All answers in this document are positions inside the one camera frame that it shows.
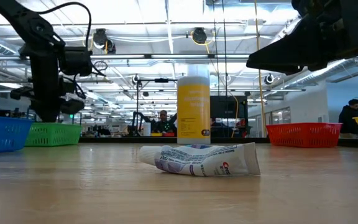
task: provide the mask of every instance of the table surface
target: table surface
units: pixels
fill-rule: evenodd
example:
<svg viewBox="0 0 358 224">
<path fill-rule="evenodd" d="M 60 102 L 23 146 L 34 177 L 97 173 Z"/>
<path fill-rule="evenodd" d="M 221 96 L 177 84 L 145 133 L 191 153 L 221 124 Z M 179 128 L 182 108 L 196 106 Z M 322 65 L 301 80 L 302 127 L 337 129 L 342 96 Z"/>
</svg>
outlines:
<svg viewBox="0 0 358 224">
<path fill-rule="evenodd" d="M 358 223 L 358 149 L 257 144 L 262 175 L 192 177 L 138 144 L 0 154 L 0 223 Z"/>
</svg>

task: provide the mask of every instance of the ceiling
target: ceiling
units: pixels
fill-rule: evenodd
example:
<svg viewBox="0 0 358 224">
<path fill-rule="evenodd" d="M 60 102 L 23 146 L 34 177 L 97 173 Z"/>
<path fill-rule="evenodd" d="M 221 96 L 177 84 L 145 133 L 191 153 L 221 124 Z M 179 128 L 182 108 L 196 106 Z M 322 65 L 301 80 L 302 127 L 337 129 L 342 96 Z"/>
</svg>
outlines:
<svg viewBox="0 0 358 224">
<path fill-rule="evenodd" d="M 21 4 L 33 11 L 44 11 L 53 8 L 66 0 L 20 0 Z M 91 33 L 97 28 L 105 28 L 107 35 L 114 41 L 117 54 L 240 54 L 249 55 L 258 49 L 256 38 L 259 31 L 259 47 L 278 40 L 285 32 L 290 32 L 298 22 L 298 13 L 292 9 L 289 0 L 258 1 L 257 13 L 252 3 L 240 3 L 245 1 L 227 0 L 224 5 L 217 1 L 215 7 L 211 0 L 94 0 L 79 2 L 85 4 L 92 14 Z M 86 11 L 79 6 L 68 6 L 60 10 L 42 16 L 53 25 L 55 32 L 66 41 L 67 45 L 83 45 L 88 16 Z M 208 36 L 208 46 L 196 45 L 188 34 L 195 27 L 202 27 Z M 17 50 L 22 44 L 22 39 L 16 34 L 7 20 L 0 15 L 0 43 L 11 49 Z M 93 49 L 94 54 L 103 54 L 103 51 Z M 230 89 L 257 89 L 259 87 L 259 71 L 246 67 L 246 60 L 228 58 L 227 62 L 220 60 L 192 60 L 192 59 L 130 59 L 130 60 L 104 60 L 109 64 L 105 71 L 108 83 L 92 83 L 96 77 L 81 79 L 81 86 L 85 90 L 99 90 L 88 103 L 95 103 L 93 110 L 111 111 L 122 110 L 116 114 L 128 114 L 126 108 L 134 104 L 135 93 L 111 92 L 118 90 L 134 89 L 132 78 L 138 74 L 141 78 L 178 78 L 188 74 L 191 64 L 208 64 L 211 74 L 211 88 L 218 87 L 217 73 L 223 82 L 227 72 L 227 87 Z M 31 76 L 29 66 L 15 61 L 0 61 L 0 69 L 14 73 L 17 76 Z M 261 71 L 262 76 L 269 72 Z M 272 73 L 276 77 L 275 85 L 286 82 L 288 77 Z M 144 85 L 144 90 L 175 89 L 174 82 L 154 83 Z M 244 92 L 233 92 L 235 95 L 243 95 Z M 148 97 L 140 96 L 145 105 L 155 100 L 161 101 L 161 107 L 168 108 L 170 113 L 175 113 L 176 93 L 150 91 Z M 111 105 L 120 104 L 119 109 Z M 144 110 L 153 108 L 144 106 Z"/>
</svg>

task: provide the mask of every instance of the white bottle cap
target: white bottle cap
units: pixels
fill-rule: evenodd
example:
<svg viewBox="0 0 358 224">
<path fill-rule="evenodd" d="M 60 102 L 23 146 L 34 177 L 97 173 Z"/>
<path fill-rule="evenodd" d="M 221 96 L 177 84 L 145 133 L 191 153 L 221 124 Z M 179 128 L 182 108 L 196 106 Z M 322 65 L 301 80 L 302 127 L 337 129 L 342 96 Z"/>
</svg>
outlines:
<svg viewBox="0 0 358 224">
<path fill-rule="evenodd" d="M 161 146 L 143 146 L 139 151 L 139 161 L 155 166 L 155 154 L 161 152 Z"/>
</svg>

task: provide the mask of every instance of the person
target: person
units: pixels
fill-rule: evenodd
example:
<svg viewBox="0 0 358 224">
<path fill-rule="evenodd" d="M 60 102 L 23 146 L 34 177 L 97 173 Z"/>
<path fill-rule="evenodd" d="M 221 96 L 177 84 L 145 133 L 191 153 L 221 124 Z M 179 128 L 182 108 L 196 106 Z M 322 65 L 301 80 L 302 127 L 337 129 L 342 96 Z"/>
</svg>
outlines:
<svg viewBox="0 0 358 224">
<path fill-rule="evenodd" d="M 167 111 L 160 112 L 160 121 L 154 125 L 153 133 L 175 133 L 176 127 L 173 123 L 167 121 Z"/>
<path fill-rule="evenodd" d="M 343 107 L 339 115 L 339 123 L 342 123 L 341 138 L 358 138 L 358 124 L 355 119 L 358 117 L 358 100 L 349 101 L 349 105 Z"/>
</svg>

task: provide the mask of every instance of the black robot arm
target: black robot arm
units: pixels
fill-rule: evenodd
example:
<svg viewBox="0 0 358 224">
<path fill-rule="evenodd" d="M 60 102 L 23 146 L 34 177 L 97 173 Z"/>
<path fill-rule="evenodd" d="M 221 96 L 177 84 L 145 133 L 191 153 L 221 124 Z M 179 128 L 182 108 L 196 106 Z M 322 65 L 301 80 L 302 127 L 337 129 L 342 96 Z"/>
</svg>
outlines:
<svg viewBox="0 0 358 224">
<path fill-rule="evenodd" d="M 87 47 L 66 47 L 53 27 L 38 12 L 31 11 L 15 0 L 0 0 L 0 13 L 25 42 L 19 53 L 21 57 L 29 57 L 31 64 L 30 80 L 33 88 L 25 86 L 12 90 L 11 98 L 18 100 L 22 96 L 29 97 L 30 107 L 43 122 L 55 122 L 60 111 L 74 114 L 83 109 L 82 101 L 66 101 L 62 98 L 74 88 L 59 77 L 59 68 L 65 75 L 87 76 L 92 72 L 92 52 Z"/>
<path fill-rule="evenodd" d="M 247 61 L 250 68 L 291 75 L 358 56 L 358 0 L 292 0 L 302 17 L 294 31 Z"/>
</svg>

